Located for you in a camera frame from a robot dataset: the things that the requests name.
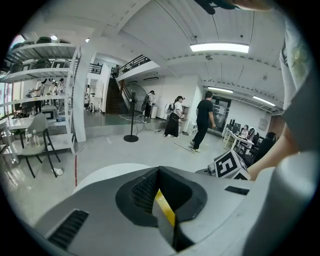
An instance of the metal shelving unit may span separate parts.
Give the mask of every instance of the metal shelving unit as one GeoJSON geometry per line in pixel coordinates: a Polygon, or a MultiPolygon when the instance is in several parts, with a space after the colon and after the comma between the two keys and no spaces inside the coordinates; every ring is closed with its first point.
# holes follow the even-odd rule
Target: metal shelving unit
{"type": "MultiPolygon", "coordinates": [[[[26,103],[33,101],[45,101],[45,100],[56,100],[64,99],[64,112],[65,121],[60,123],[49,123],[50,126],[65,126],[66,133],[50,136],[52,144],[56,150],[70,148],[72,153],[75,153],[74,143],[75,136],[73,133],[73,111],[72,107],[69,108],[69,101],[72,98],[73,86],[75,84],[75,74],[77,70],[77,60],[80,59],[81,48],[80,45],[71,43],[40,43],[31,44],[23,47],[13,49],[7,53],[6,61],[10,63],[23,62],[30,59],[41,59],[47,58],[50,60],[54,59],[68,59],[71,60],[69,68],[39,68],[25,71],[19,71],[15,73],[9,73],[8,75],[0,79],[0,83],[14,84],[17,82],[28,81],[28,80],[44,80],[44,79],[65,79],[65,96],[42,96],[33,98],[24,98],[20,100],[10,101],[0,104],[0,107],[8,105],[14,105],[18,103],[26,103]]],[[[7,120],[7,126],[9,130],[25,129],[30,125],[28,120],[12,121],[7,120]]],[[[14,150],[17,155],[20,154],[22,147],[20,140],[14,140],[11,143],[11,150],[14,150]]]]}

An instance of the man in black shirt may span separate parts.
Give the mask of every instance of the man in black shirt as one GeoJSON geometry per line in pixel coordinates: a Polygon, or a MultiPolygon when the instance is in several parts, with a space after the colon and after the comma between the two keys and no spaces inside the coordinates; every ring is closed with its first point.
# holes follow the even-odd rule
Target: man in black shirt
{"type": "Polygon", "coordinates": [[[215,121],[214,121],[214,108],[212,105],[212,92],[207,91],[205,93],[205,99],[201,100],[198,107],[196,108],[196,124],[198,126],[198,132],[196,133],[194,139],[191,141],[191,145],[193,148],[191,149],[194,152],[199,151],[199,145],[203,141],[207,130],[209,128],[209,121],[212,124],[212,127],[215,128],[215,121]]]}

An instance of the yellow stripe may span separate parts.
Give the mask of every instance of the yellow stripe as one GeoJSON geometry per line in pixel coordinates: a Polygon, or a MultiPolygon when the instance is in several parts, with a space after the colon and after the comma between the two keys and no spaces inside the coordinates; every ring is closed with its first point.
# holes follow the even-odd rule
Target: yellow stripe
{"type": "Polygon", "coordinates": [[[165,199],[164,195],[162,194],[162,192],[158,191],[158,193],[155,196],[155,200],[156,202],[159,204],[161,210],[163,211],[163,213],[165,214],[166,218],[168,219],[168,221],[171,223],[171,225],[174,227],[175,226],[175,219],[176,219],[176,215],[175,213],[172,211],[172,209],[170,208],[167,200],[165,199]]]}

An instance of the smoke detector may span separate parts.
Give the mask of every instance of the smoke detector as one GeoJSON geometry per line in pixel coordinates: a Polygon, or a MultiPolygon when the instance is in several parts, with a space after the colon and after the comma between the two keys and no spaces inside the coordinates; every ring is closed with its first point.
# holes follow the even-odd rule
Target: smoke detector
{"type": "Polygon", "coordinates": [[[211,57],[211,55],[207,55],[205,56],[205,58],[208,60],[208,61],[212,61],[214,58],[211,57]]]}

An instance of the staircase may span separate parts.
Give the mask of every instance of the staircase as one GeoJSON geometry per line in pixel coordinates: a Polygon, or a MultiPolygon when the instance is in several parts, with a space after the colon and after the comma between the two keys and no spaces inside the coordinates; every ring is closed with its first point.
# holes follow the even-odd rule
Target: staircase
{"type": "Polygon", "coordinates": [[[120,94],[120,89],[118,87],[117,81],[113,78],[110,78],[108,91],[106,94],[106,114],[127,114],[128,107],[124,101],[124,98],[120,94]]]}

